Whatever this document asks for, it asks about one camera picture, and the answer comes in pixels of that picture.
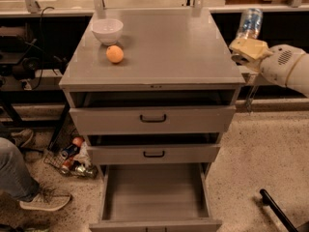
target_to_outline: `open drawer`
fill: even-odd
[[[218,133],[102,135],[87,147],[92,163],[148,164],[213,162]]]
[[[80,134],[147,134],[224,132],[235,107],[105,107],[72,108],[70,116]]]
[[[205,176],[199,163],[111,165],[93,232],[212,232]]]

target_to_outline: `bowl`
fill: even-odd
[[[93,22],[91,31],[105,45],[115,44],[122,36],[124,24],[118,19],[99,19]]]

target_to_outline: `cabinet top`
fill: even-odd
[[[91,32],[92,23],[105,17],[124,24],[117,45],[125,58],[119,64],[107,60],[108,46]],[[91,90],[103,85],[242,83],[207,8],[106,9],[92,17],[60,86]]]

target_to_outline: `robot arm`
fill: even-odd
[[[286,44],[268,48],[267,43],[255,39],[235,39],[230,49],[238,55],[232,58],[234,61],[260,73],[270,83],[309,98],[309,54],[304,50]]]

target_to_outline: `speckled floor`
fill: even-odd
[[[212,216],[223,221],[219,232],[286,231],[261,202],[266,189],[288,218],[299,226],[309,220],[309,101],[277,104],[256,102],[253,112],[239,105],[222,138],[222,147],[206,180]],[[60,140],[70,140],[70,120]],[[46,148],[50,130],[36,130],[35,148]],[[18,226],[49,223],[52,232],[86,232],[98,221],[103,182],[100,178],[64,177],[43,158],[27,163],[42,183],[61,187],[73,199],[55,212],[23,211],[6,193],[0,194],[0,222]]]

